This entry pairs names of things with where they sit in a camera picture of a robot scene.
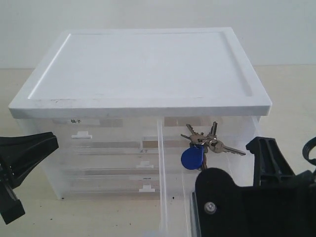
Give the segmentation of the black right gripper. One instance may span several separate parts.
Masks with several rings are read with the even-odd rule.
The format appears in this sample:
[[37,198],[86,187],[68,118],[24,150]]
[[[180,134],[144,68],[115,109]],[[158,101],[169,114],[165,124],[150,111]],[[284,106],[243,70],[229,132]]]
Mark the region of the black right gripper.
[[253,186],[240,187],[218,168],[195,182],[203,237],[314,237],[316,184],[309,170],[295,175],[274,138],[255,137]]

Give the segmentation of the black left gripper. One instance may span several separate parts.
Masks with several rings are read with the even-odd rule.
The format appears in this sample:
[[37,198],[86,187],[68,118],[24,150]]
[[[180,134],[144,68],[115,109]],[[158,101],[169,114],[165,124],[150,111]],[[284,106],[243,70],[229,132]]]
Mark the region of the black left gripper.
[[5,224],[25,215],[13,189],[58,148],[57,137],[52,132],[0,138],[0,215]]

